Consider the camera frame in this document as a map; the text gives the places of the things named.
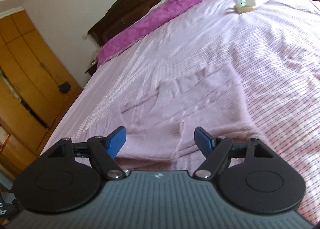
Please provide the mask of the small black handbag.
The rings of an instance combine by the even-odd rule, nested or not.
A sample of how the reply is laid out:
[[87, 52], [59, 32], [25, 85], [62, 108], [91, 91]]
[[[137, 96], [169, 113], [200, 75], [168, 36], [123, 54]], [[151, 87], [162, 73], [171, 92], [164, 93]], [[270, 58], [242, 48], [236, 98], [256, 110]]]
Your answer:
[[71, 84], [69, 82], [64, 82], [61, 85], [59, 85], [59, 91], [62, 94], [66, 94], [71, 90]]

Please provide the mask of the beige power strip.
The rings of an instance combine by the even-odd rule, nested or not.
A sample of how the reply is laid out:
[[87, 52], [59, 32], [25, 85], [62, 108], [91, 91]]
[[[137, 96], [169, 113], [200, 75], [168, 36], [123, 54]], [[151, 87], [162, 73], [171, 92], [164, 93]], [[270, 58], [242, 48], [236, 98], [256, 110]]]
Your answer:
[[258, 6], [242, 6], [242, 7], [234, 7], [236, 13], [238, 14], [243, 14], [243, 13], [248, 13], [251, 11], [255, 11], [258, 9]]

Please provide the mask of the pink checkered bed sheet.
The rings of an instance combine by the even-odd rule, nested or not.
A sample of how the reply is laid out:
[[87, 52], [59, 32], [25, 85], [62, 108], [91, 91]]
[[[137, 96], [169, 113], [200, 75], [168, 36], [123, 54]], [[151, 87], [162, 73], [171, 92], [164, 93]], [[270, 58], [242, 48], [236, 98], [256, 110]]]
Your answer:
[[319, 2], [258, 1], [255, 11], [238, 14], [232, 0], [203, 0], [104, 62], [47, 146], [108, 135], [124, 126], [120, 108], [162, 81], [229, 64], [258, 130], [253, 135], [302, 175], [299, 212], [318, 222]]

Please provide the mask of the lilac cable knit cardigan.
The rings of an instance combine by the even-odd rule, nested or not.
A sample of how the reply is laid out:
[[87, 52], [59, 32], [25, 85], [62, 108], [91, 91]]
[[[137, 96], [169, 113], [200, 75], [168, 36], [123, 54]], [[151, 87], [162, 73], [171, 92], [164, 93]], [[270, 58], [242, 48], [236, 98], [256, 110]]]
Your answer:
[[117, 160], [129, 170], [195, 170], [203, 160], [194, 142], [199, 126], [240, 142], [258, 132], [241, 80], [229, 64], [164, 80], [119, 113], [127, 139]]

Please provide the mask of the white charger plug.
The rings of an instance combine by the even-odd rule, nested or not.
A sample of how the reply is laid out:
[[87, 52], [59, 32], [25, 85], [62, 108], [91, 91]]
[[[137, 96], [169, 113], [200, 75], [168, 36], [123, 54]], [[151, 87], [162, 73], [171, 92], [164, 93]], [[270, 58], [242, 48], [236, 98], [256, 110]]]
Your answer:
[[241, 8], [245, 5], [244, 0], [234, 0], [236, 8]]
[[247, 7], [255, 7], [256, 1], [255, 0], [245, 0], [245, 4]]

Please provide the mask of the dark wooden headboard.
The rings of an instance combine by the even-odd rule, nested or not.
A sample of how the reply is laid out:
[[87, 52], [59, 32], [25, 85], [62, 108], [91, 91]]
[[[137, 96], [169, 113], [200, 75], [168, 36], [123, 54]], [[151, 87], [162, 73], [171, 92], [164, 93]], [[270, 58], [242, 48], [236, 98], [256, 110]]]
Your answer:
[[141, 19], [161, 0], [117, 0], [87, 34], [98, 46]]

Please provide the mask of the wooden wardrobe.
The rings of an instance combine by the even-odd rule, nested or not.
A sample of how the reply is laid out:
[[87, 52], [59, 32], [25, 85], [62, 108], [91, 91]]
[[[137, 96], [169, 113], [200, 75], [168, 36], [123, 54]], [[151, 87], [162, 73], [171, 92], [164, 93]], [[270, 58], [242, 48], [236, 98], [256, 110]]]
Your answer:
[[[62, 94], [59, 85], [71, 84]], [[26, 11], [1, 19], [1, 172], [31, 164], [82, 88], [46, 44]]]

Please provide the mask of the magenta quilt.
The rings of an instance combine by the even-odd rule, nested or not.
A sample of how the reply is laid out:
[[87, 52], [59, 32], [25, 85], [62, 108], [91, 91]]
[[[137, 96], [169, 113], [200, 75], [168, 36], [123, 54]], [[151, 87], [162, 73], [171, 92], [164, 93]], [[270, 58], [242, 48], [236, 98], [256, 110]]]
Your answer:
[[201, 1], [203, 0], [167, 0], [104, 44], [97, 54], [98, 66]]

